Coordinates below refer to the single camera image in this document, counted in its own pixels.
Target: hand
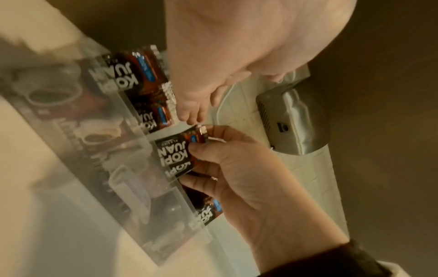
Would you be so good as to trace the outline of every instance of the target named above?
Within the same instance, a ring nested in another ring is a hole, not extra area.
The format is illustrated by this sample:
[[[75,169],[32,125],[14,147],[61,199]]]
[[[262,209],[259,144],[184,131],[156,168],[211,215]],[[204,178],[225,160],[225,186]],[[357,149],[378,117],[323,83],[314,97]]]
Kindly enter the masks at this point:
[[[250,245],[263,273],[348,243],[348,238],[298,184],[276,155],[229,126],[208,126],[223,142],[190,144],[200,159],[180,182],[217,199]]]
[[[166,0],[167,54],[178,117],[205,120],[252,73],[279,81],[343,29],[356,0]]]

